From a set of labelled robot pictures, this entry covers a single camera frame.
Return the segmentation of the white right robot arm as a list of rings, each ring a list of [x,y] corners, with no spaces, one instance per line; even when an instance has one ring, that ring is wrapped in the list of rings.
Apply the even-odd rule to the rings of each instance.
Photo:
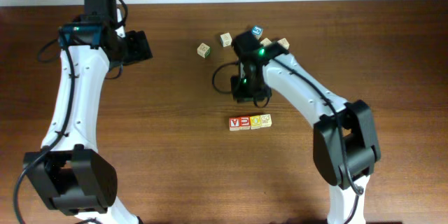
[[[328,223],[365,223],[365,189],[381,159],[370,107],[332,93],[308,74],[282,45],[234,41],[237,101],[268,100],[276,90],[313,129],[313,160],[330,189]]]

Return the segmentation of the red letter U block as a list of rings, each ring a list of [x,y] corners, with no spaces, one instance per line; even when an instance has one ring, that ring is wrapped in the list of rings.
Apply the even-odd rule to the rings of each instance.
[[[248,116],[242,116],[239,118],[239,129],[240,130],[251,129],[251,120]]]

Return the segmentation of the yellow wooden block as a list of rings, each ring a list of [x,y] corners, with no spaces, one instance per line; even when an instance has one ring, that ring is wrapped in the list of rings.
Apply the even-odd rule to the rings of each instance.
[[[251,129],[260,129],[262,126],[261,117],[259,115],[253,115],[250,118]]]

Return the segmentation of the natural block brown picture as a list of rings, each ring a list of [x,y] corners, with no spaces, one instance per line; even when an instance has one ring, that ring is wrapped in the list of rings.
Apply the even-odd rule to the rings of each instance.
[[[271,127],[272,117],[270,114],[263,114],[260,116],[261,127]]]

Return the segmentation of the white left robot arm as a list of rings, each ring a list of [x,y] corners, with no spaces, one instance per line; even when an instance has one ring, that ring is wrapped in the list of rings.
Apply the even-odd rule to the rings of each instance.
[[[118,198],[115,168],[97,148],[99,100],[107,73],[151,57],[142,31],[124,30],[127,11],[114,3],[85,5],[61,27],[61,80],[51,125],[39,152],[24,155],[29,179],[49,210],[81,223],[141,223]]]

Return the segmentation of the red letter A block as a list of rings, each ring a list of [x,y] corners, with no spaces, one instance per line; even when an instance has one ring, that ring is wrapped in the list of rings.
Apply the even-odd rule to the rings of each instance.
[[[229,130],[230,131],[240,130],[240,118],[229,118]]]

